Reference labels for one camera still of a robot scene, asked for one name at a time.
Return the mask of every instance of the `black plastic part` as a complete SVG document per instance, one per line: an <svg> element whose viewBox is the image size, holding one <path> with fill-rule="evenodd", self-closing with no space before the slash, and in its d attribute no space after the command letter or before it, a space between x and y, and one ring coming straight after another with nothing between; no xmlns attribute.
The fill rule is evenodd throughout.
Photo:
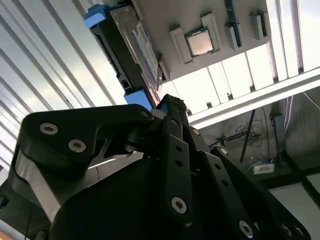
<svg viewBox="0 0 320 240"><path fill-rule="evenodd" d="M186 114L187 107L183 100L166 94L156 108L178 120L183 126L189 126Z"/></svg>
<svg viewBox="0 0 320 240"><path fill-rule="evenodd" d="M282 154L287 150L285 137L285 123L282 114L274 114L270 116L271 124L274 127L275 141L277 149L277 159L282 161Z"/></svg>
<svg viewBox="0 0 320 240"><path fill-rule="evenodd" d="M155 108L156 104L142 77L142 70L133 59L110 12L106 12L104 21L93 26L90 30L104 50L125 93L129 94L144 89L152 107Z"/></svg>
<svg viewBox="0 0 320 240"><path fill-rule="evenodd" d="M204 229L195 193L190 227L162 214L160 169L160 161L141 159L70 198L57 213L49 240L207 239L212 227Z"/></svg>
<svg viewBox="0 0 320 240"><path fill-rule="evenodd" d="M148 125L152 121L152 114L136 104L32 113L22 121L11 165L16 166L18 152L22 151L26 157L55 172L60 178L77 179L85 174L98 154L96 143L99 140L112 136L113 146L117 146L113 150L120 148L126 154L124 145L127 140L116 142L119 138L114 138L115 132L128 136L133 131L130 126ZM43 123L55 124L58 133L42 133L40 125ZM71 151L68 143L72 139L83 141L86 144L85 151L81 154ZM17 175L14 167L10 168L8 181L18 194L40 206L29 184Z"/></svg>
<svg viewBox="0 0 320 240"><path fill-rule="evenodd" d="M260 182L255 181L239 162L227 159L221 149L228 151L217 145L211 153L221 159L245 209L251 220L259 225L264 239L290 239L282 227L284 224L292 230L293 239L310 240L306 228ZM305 233L305 237L293 231L295 226Z"/></svg>
<svg viewBox="0 0 320 240"><path fill-rule="evenodd" d="M189 149L184 141L167 134L164 139L161 185L161 209L168 219L181 226L190 226L193 216L192 187ZM172 206L172 199L178 197L187 206L186 213L178 213Z"/></svg>
<svg viewBox="0 0 320 240"><path fill-rule="evenodd" d="M283 225L294 239L311 239L239 162L227 159L228 150L215 146L209 153L201 133L182 123L186 119L182 101L166 98L164 103L160 105L167 109L164 119L153 118L139 105L41 112L25 118L16 153L23 151L44 177L49 170L56 183L67 174L83 176L98 155L99 139L111 139L109 154L128 148L144 152L143 159L66 200L52 222L49 240L247 240L241 221L250 226L255 240L287 240ZM57 125L58 133L42 133L39 126L46 122ZM70 139L84 141L86 150L70 151ZM174 197L183 200L184 212L183 206L174 205Z"/></svg>

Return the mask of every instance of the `mounting hole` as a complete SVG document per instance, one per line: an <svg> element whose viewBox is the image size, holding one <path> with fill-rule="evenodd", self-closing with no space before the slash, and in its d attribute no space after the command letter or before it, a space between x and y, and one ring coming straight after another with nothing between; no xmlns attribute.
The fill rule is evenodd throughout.
<svg viewBox="0 0 320 240"><path fill-rule="evenodd" d="M290 228L287 227L285 224L282 224L281 226L282 226L284 232L285 232L290 238L292 238L292 237L293 237L293 234L292 234L292 231L290 230Z"/></svg>
<svg viewBox="0 0 320 240"><path fill-rule="evenodd" d="M146 118L149 117L149 114L145 111L140 111L140 114Z"/></svg>
<svg viewBox="0 0 320 240"><path fill-rule="evenodd" d="M222 180L222 184L225 185L226 187L229 187L229 183L226 180Z"/></svg>
<svg viewBox="0 0 320 240"><path fill-rule="evenodd" d="M252 239L254 237L254 231L252 230L252 228L248 223L241 220L239 222L239 227L240 227L240 230L244 233L244 235L246 235L247 238Z"/></svg>
<svg viewBox="0 0 320 240"><path fill-rule="evenodd" d="M171 122L174 124L174 125L178 125L178 122L174 119L171 119Z"/></svg>
<svg viewBox="0 0 320 240"><path fill-rule="evenodd" d="M44 130L46 130L47 132L53 132L55 129L52 126L45 126Z"/></svg>
<svg viewBox="0 0 320 240"><path fill-rule="evenodd" d="M78 143L78 142L75 142L75 143L73 144L73 147L74 147L75 149L79 149L79 148L81 148L81 144Z"/></svg>
<svg viewBox="0 0 320 240"><path fill-rule="evenodd" d="M54 135L59 131L59 129L53 123L46 122L40 125L40 131L47 135Z"/></svg>
<svg viewBox="0 0 320 240"><path fill-rule="evenodd" d="M175 146L175 149L176 149L178 152L182 152L182 148L179 147L179 146Z"/></svg>
<svg viewBox="0 0 320 240"><path fill-rule="evenodd" d="M71 151L76 152L76 153L82 153L87 148L86 144L79 139L71 140L68 143L68 147Z"/></svg>
<svg viewBox="0 0 320 240"><path fill-rule="evenodd" d="M182 166L183 166L182 162L179 161L179 160L176 160L176 161L175 161L175 164L176 164L177 166L179 166L179 167L182 167Z"/></svg>

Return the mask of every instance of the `cable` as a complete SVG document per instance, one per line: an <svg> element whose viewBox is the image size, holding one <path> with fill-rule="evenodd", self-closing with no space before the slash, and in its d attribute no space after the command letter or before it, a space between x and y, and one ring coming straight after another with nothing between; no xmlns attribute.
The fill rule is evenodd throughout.
<svg viewBox="0 0 320 240"><path fill-rule="evenodd" d="M29 232L29 227L30 227L30 222L31 222L31 217L32 217L33 211L34 211L34 206L32 206L32 207L31 207L31 210L30 210L29 220L28 220L28 223L27 223L27 225L26 225L24 240L27 239L27 235L28 235L28 232Z"/></svg>
<svg viewBox="0 0 320 240"><path fill-rule="evenodd" d="M288 126L289 126L289 123L290 123L290 119L291 119L291 110L292 110L292 103L294 101L294 96L291 96L291 101L290 101L290 108L289 108L289 116L288 116L288 122L286 124L286 127L284 128L284 133L287 132L287 129L288 129Z"/></svg>
<svg viewBox="0 0 320 240"><path fill-rule="evenodd" d="M264 123L265 123L265 132L266 132L266 142L268 146L268 160L270 160L270 143L269 143L269 130L268 130L268 123L267 123L267 115L264 107L261 107L264 115Z"/></svg>
<svg viewBox="0 0 320 240"><path fill-rule="evenodd" d="M255 131L255 129L257 129L257 125L254 124L254 123L259 123L260 128L261 128L260 132L256 132ZM245 132L248 131L248 127L249 127L249 124L246 124L245 126L241 125L241 126L239 126L239 127L237 127L235 129L235 133L236 134L245 133ZM250 135L249 135L249 139L248 139L249 144L248 145L250 147L255 147L255 148L261 147L262 144L263 144L262 133L263 133L263 130L262 130L262 122L261 122L261 120L254 120L252 122L251 130L250 130Z"/></svg>
<svg viewBox="0 0 320 240"><path fill-rule="evenodd" d="M98 167L96 166L95 169L96 169L96 173L98 174L98 181L100 181L100 175L99 175Z"/></svg>
<svg viewBox="0 0 320 240"><path fill-rule="evenodd" d="M288 106L289 106L289 97L286 98L285 118L284 118L284 122L283 122L283 127L286 126L286 121L287 121L287 117L288 117Z"/></svg>
<svg viewBox="0 0 320 240"><path fill-rule="evenodd" d="M315 101L313 101L312 98L309 97L308 94L306 94L305 92L303 92L303 94L310 100L310 102L313 103L313 105L315 105L320 110L320 106L318 104L316 104Z"/></svg>

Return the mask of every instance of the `white ceiling panel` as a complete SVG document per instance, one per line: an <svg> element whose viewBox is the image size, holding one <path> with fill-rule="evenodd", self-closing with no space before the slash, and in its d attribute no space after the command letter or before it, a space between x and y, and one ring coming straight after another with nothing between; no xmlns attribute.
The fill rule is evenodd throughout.
<svg viewBox="0 0 320 240"><path fill-rule="evenodd" d="M320 67L320 1L298 0L304 71Z"/></svg>
<svg viewBox="0 0 320 240"><path fill-rule="evenodd" d="M246 52L255 90L274 83L267 45L258 46Z"/></svg>
<svg viewBox="0 0 320 240"><path fill-rule="evenodd" d="M238 54L222 61L226 79L234 99L249 94L252 81L245 53Z"/></svg>

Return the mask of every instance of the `bolt head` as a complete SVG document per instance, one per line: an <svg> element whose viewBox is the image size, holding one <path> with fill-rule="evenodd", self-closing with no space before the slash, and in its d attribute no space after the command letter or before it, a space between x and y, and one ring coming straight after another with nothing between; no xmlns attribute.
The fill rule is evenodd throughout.
<svg viewBox="0 0 320 240"><path fill-rule="evenodd" d="M195 135L197 135L197 136L199 136L200 135L200 132L197 130L197 129L192 129L192 132L195 134Z"/></svg>
<svg viewBox="0 0 320 240"><path fill-rule="evenodd" d="M171 205L179 214L185 214L187 211L187 205L180 197L173 197L171 200Z"/></svg>
<svg viewBox="0 0 320 240"><path fill-rule="evenodd" d="M224 148L220 148L220 152L221 152L223 155L228 155L228 152L227 152Z"/></svg>

